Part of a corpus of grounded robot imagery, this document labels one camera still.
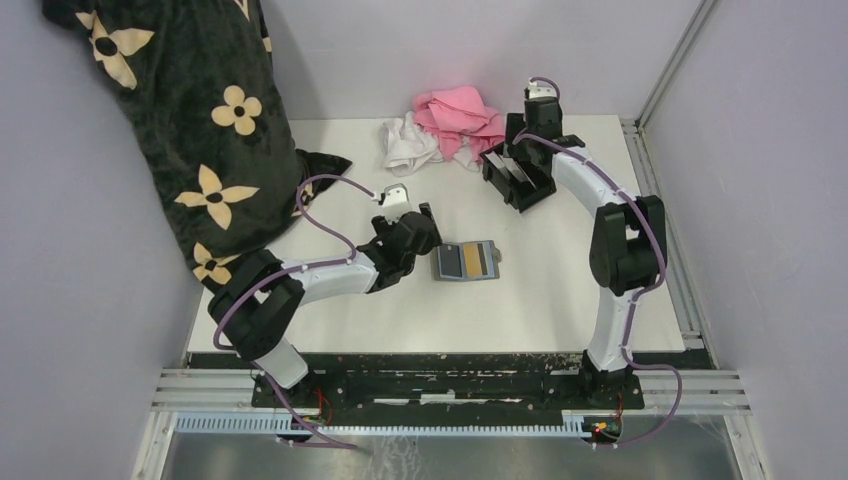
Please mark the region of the black plastic card box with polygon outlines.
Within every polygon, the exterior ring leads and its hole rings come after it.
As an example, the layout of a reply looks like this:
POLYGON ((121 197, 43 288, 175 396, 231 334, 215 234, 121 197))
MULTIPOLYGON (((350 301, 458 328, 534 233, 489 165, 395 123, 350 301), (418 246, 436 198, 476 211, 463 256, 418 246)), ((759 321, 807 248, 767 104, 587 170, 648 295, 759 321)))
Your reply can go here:
POLYGON ((509 157, 504 143, 480 154, 482 177, 519 213, 534 207, 556 192, 551 176, 532 162, 509 157))

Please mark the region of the black VIP credit card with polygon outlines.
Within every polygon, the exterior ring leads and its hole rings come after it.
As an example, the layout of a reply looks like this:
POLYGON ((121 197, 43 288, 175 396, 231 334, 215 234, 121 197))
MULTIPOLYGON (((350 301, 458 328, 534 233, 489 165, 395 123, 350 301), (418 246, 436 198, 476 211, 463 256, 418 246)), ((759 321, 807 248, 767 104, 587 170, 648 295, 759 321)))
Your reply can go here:
POLYGON ((463 276, 461 249, 456 244, 444 244, 438 248, 437 264, 442 279, 461 279, 463 276))

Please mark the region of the grey leather card holder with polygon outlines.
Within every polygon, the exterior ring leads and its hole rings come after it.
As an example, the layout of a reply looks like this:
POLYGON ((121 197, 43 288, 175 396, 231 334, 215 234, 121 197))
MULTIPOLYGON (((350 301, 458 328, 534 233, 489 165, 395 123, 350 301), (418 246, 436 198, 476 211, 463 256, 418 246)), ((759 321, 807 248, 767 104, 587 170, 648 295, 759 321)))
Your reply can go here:
POLYGON ((476 282, 500 278, 502 254, 493 240, 445 242, 431 254, 435 281, 476 282))

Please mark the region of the gold credit card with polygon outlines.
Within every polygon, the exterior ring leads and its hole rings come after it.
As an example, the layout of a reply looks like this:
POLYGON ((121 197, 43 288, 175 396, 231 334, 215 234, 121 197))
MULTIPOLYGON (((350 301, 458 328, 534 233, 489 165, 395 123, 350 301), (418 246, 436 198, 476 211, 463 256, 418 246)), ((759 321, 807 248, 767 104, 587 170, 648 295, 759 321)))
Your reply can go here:
POLYGON ((484 242, 465 243, 462 253, 467 278, 484 278, 489 274, 487 247, 484 242))

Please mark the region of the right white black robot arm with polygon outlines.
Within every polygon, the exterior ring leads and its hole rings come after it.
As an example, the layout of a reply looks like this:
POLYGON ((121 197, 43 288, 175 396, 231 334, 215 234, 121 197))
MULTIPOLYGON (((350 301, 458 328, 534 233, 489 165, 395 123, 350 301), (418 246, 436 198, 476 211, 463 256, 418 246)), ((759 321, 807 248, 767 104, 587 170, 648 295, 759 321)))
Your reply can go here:
POLYGON ((583 360, 589 374, 579 378, 577 392, 585 405, 602 408, 618 393, 611 374, 632 366, 630 337, 639 301, 665 279, 663 201, 629 192, 580 137, 565 134, 554 95, 530 96, 523 118, 509 118, 505 152, 527 178, 567 189, 592 216, 589 267, 600 296, 583 360))

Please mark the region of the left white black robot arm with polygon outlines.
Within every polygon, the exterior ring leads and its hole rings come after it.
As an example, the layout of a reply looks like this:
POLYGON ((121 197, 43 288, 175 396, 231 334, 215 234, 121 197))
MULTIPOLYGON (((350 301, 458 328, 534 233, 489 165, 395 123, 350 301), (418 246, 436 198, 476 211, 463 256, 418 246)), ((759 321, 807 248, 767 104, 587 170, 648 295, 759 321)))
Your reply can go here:
POLYGON ((315 391, 306 360, 285 338, 297 310, 342 295, 372 294, 409 275, 416 258, 442 244, 431 206, 372 219, 375 237, 357 246, 355 256, 310 262, 278 259, 269 250, 250 254, 207 311, 217 324, 213 341, 225 336, 234 351, 276 383, 276 392, 291 406, 307 404, 315 391))

